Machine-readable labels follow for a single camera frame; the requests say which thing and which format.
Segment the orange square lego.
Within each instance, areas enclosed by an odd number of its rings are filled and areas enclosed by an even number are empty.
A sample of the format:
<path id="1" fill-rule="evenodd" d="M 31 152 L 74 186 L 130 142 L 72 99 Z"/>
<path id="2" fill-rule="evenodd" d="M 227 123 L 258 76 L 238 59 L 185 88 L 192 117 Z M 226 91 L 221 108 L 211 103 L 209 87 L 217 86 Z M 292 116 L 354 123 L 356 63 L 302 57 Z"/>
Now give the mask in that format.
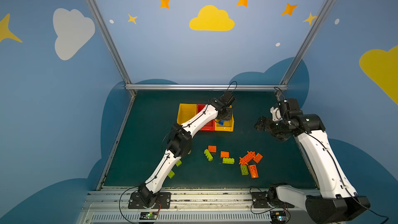
<path id="1" fill-rule="evenodd" d="M 254 156 L 253 161 L 254 161 L 255 163 L 259 163 L 259 162 L 262 160 L 262 158 L 263 158 L 263 156 L 262 156 L 260 153 L 257 153 L 257 154 Z"/>

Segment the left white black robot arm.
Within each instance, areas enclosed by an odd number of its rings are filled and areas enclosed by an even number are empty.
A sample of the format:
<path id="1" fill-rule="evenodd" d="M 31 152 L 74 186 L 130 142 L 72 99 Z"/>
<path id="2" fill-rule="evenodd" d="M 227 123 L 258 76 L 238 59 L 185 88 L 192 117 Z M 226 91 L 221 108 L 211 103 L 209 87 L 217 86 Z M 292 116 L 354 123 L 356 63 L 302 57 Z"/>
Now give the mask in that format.
<path id="1" fill-rule="evenodd" d="M 229 121 L 233 110 L 230 107 L 235 97 L 226 92 L 220 98 L 212 98 L 194 117 L 183 124 L 174 124 L 167 136 L 167 147 L 161 161 L 151 176 L 138 187 L 138 195 L 144 207 L 152 207 L 162 185 L 174 165 L 192 150 L 192 140 L 203 126 L 213 120 Z"/>

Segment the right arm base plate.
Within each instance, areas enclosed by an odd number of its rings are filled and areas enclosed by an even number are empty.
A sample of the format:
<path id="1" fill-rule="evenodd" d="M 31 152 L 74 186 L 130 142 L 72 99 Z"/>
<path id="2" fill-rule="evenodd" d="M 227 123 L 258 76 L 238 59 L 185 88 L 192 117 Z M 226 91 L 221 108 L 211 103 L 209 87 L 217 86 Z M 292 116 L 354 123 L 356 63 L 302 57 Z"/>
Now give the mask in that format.
<path id="1" fill-rule="evenodd" d="M 251 192 L 252 202 L 254 204 L 254 208 L 295 208 L 294 205 L 283 202 L 279 200 L 274 193 L 267 193 L 267 192 Z"/>

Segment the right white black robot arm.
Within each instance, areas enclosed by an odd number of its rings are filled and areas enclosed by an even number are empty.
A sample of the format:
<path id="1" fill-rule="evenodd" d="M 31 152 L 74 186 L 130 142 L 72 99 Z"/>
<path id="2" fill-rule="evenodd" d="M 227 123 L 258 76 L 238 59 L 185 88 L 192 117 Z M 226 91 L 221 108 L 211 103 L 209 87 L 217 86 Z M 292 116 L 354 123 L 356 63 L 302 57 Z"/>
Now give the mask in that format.
<path id="1" fill-rule="evenodd" d="M 287 115 L 280 120 L 260 117 L 255 128 L 282 142 L 292 135 L 304 149 L 318 182 L 317 191 L 275 184 L 267 192 L 268 205 L 291 204 L 305 210 L 316 224 L 349 222 L 370 208 L 369 199 L 358 195 L 345 176 L 319 116 Z"/>

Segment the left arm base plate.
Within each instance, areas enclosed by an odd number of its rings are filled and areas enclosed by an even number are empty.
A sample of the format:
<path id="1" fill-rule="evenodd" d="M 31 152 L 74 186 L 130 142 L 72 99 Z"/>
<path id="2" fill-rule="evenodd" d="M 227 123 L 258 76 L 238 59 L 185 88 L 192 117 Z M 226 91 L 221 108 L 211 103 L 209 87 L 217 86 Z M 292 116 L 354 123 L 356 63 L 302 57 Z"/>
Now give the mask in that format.
<path id="1" fill-rule="evenodd" d="M 149 200 L 149 204 L 146 204 L 139 193 L 133 192 L 128 202 L 128 209 L 169 209 L 171 204 L 171 193 L 160 192 L 156 195 L 156 198 Z"/>

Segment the orange long lego bottom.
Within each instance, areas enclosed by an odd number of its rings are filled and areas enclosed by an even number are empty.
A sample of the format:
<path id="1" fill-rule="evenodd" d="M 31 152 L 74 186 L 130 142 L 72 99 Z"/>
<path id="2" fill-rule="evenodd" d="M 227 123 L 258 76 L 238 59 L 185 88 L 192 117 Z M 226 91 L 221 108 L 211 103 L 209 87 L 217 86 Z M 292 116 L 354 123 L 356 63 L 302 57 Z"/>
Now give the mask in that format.
<path id="1" fill-rule="evenodd" d="M 255 164 L 249 165 L 248 166 L 248 170 L 249 170 L 251 178 L 258 178 L 259 177 L 257 166 Z"/>

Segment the orange lego plane piece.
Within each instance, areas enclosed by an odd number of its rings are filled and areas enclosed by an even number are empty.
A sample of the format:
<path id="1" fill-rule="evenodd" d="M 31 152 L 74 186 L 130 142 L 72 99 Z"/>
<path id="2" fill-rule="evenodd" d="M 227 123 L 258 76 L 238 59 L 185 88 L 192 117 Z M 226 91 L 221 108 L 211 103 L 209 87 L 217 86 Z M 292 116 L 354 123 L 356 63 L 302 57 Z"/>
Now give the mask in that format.
<path id="1" fill-rule="evenodd" d="M 254 151 L 248 151 L 243 158 L 239 158 L 239 165 L 247 166 L 248 163 L 255 157 L 256 153 Z"/>

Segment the orange lego brick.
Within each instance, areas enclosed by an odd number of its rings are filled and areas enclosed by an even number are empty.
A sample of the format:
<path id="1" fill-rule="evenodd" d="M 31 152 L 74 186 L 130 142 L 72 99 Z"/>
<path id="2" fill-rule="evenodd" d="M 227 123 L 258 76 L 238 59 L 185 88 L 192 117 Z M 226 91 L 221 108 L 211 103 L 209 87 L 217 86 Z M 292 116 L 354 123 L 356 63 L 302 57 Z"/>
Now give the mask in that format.
<path id="1" fill-rule="evenodd" d="M 221 158 L 229 158 L 229 157 L 230 157 L 230 154 L 229 154 L 229 152 L 227 152 L 227 151 L 221 151 L 221 152 L 220 152 L 220 157 L 221 157 Z"/>
<path id="2" fill-rule="evenodd" d="M 217 146 L 208 146 L 208 151 L 211 153 L 216 153 L 217 152 Z"/>

